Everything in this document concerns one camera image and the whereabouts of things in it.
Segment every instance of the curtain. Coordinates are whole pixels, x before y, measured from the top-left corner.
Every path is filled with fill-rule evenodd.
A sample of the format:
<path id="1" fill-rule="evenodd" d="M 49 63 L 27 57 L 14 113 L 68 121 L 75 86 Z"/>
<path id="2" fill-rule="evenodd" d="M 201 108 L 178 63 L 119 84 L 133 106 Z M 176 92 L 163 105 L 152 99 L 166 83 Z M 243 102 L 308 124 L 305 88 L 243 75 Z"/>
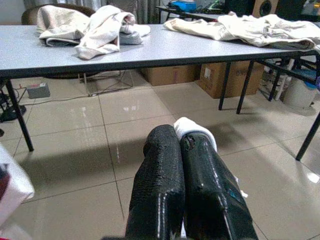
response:
<path id="1" fill-rule="evenodd" d="M 111 4 L 134 14 L 138 24 L 157 24 L 159 22 L 159 11 L 156 6 L 160 5 L 160 0 L 24 0 L 25 9 L 43 4 L 74 4 L 93 10 Z"/>

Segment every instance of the table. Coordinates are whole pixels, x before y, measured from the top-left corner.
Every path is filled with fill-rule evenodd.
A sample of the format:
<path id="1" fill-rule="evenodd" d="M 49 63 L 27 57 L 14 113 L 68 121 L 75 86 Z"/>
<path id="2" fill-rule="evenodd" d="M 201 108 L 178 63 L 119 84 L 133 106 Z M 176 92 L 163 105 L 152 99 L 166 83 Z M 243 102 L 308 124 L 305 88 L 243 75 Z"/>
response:
<path id="1" fill-rule="evenodd" d="M 123 45 L 120 52 L 81 60 L 72 47 L 47 47 L 37 38 L 36 26 L 0 26 L 0 83 L 6 87 L 28 145 L 32 142 L 13 91 L 12 79 L 41 77 L 62 73 L 91 73 L 147 67 L 227 62 L 225 86 L 230 63 L 282 57 L 315 55 L 316 52 L 255 47 L 240 41 L 215 41 L 150 25 L 150 35 L 141 45 Z M 222 91 L 219 107 L 222 107 Z"/>
<path id="2" fill-rule="evenodd" d="M 178 11 L 175 8 L 169 8 L 166 6 L 155 6 L 159 10 L 159 24 L 161 23 L 161 12 L 167 12 L 168 15 L 166 16 L 166 21 L 170 18 L 170 14 L 177 14 L 182 18 L 191 18 L 193 19 L 203 19 L 207 22 L 211 22 L 217 19 L 220 15 L 219 14 L 205 14 L 205 13 L 192 13 L 192 12 L 184 12 Z"/>

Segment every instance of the tile floor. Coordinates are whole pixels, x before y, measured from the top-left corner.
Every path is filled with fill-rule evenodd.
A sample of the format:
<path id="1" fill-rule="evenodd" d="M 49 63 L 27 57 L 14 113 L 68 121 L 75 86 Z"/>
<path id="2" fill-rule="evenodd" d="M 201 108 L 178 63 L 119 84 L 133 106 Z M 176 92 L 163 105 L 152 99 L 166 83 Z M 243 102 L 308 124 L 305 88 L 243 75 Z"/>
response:
<path id="1" fill-rule="evenodd" d="M 258 92 L 238 97 L 224 110 L 194 82 L 151 87 L 132 72 L 135 88 L 69 101 L 37 104 L 21 100 L 35 151 L 30 153 L 17 121 L 1 123 L 0 138 L 29 174 L 36 194 L 4 225 L 17 239 L 70 240 L 122 236 L 133 177 L 150 130 L 185 116 L 208 128 L 218 153 L 240 180 L 261 240 L 320 237 L 320 133 L 301 162 L 295 161 L 318 111 L 320 98 L 300 114 Z M 17 79 L 13 84 L 48 82 L 51 97 L 84 96 L 78 80 Z"/>

